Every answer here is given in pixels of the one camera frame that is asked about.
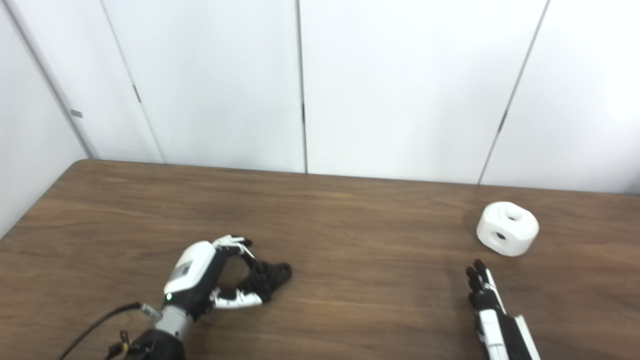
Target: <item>cable connector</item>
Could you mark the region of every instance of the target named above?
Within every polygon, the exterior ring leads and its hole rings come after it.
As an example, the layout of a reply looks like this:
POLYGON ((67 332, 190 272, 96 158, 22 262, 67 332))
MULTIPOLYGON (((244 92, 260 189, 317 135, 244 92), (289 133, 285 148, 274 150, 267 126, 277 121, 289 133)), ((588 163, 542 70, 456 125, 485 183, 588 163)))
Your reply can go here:
POLYGON ((151 305, 142 303, 140 306, 140 311, 142 311, 145 315, 147 315, 153 323, 157 323, 162 320, 162 313, 156 309, 154 309, 151 305))

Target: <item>white object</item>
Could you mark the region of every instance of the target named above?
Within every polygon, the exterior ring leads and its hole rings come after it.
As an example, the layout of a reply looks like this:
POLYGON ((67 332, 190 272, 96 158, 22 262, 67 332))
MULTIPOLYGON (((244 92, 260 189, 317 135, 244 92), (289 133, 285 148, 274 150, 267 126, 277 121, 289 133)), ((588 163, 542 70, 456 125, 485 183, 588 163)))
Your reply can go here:
POLYGON ((482 184, 640 193, 638 18, 640 1, 550 2, 482 184))
POLYGON ((99 0, 9 0, 93 155, 161 163, 99 0))
POLYGON ((484 209, 477 235, 480 241, 505 256, 524 254, 538 235, 538 221, 512 202, 493 202, 484 209))
POLYGON ((478 312, 480 327, 484 334, 484 345, 491 360, 509 360, 507 348, 498 322, 498 314, 493 309, 478 312))
POLYGON ((300 1, 309 172, 477 183, 544 5, 300 1))
POLYGON ((295 0, 104 5, 165 162, 304 172, 295 0))
POLYGON ((215 247, 208 241, 198 241, 189 246, 175 265, 169 281, 164 286, 164 294, 191 289, 202 279, 204 272, 216 254, 215 247))
POLYGON ((0 238, 73 162, 85 158, 0 3, 0 238))

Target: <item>black fingertip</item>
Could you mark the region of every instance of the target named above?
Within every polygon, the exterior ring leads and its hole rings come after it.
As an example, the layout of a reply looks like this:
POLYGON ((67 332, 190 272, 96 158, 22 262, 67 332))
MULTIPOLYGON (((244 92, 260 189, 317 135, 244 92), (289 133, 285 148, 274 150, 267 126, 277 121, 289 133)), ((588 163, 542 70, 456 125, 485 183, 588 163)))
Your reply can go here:
POLYGON ((474 268, 472 268, 471 266, 467 268, 467 277, 469 279, 473 279, 475 277, 478 277, 478 273, 476 272, 476 270, 474 268))
POLYGON ((478 279, 477 277, 469 279, 469 288, 471 288, 471 291, 473 291, 474 293, 479 293, 480 291, 482 291, 483 287, 480 283, 480 279, 478 279))
POLYGON ((469 293, 469 302, 471 303, 471 306, 473 306, 473 308, 476 308, 476 293, 469 293))
POLYGON ((476 270, 481 271, 486 269, 486 265, 482 262, 482 260, 480 259, 476 259, 474 261, 474 268, 476 268, 476 270))

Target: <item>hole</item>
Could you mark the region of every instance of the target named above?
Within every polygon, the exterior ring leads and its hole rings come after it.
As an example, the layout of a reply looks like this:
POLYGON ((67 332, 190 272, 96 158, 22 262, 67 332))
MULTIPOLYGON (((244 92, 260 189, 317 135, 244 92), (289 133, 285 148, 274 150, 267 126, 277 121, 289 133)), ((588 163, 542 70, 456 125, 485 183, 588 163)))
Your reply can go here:
POLYGON ((519 221, 522 220, 522 213, 518 210, 507 209, 504 211, 504 216, 511 221, 519 221))

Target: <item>black robotic finger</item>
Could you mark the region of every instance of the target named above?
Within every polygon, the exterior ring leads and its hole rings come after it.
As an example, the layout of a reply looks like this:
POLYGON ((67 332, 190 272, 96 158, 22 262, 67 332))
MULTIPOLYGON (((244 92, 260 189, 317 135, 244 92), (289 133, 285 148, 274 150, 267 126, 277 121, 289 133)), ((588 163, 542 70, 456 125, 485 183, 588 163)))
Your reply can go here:
POLYGON ((482 282, 480 281, 480 276, 473 268, 467 268, 467 277, 469 278, 469 288, 474 293, 479 293, 483 291, 484 287, 482 286, 482 282))
POLYGON ((480 259, 474 261, 474 268, 476 269, 478 275, 480 275, 480 277, 482 278, 483 282, 491 283, 491 280, 489 280, 489 276, 487 274, 487 267, 480 259))

